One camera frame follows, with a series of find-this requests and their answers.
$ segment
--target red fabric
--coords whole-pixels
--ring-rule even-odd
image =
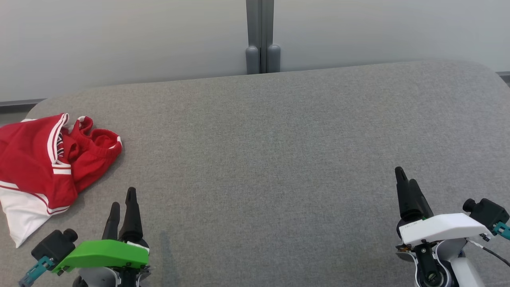
[[[71,132],[64,113],[1,127],[0,181],[40,198],[48,214],[71,205],[122,151],[117,134],[81,119]]]

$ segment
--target white wall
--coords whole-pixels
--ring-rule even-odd
[[[510,70],[508,0],[275,0],[282,71],[448,58]]]
[[[246,73],[239,0],[2,0],[0,102]]]

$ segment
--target black cable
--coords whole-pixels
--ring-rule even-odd
[[[495,257],[497,257],[499,260],[505,262],[506,265],[508,265],[510,267],[510,262],[508,262],[508,260],[506,260],[505,258],[499,256],[498,254],[496,254],[494,251],[490,250],[490,249],[487,249],[485,247],[483,247],[482,249],[484,249],[485,251],[491,253],[492,255],[494,255]]]

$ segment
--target green plastic bracket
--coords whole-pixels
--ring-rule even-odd
[[[123,267],[148,265],[149,252],[143,248],[115,240],[84,241],[53,270],[71,272],[74,268]]]

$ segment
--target red garment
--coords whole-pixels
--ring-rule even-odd
[[[122,151],[114,132],[92,130],[89,117],[68,127],[68,118],[63,113],[0,128],[0,202],[16,247],[66,211]]]

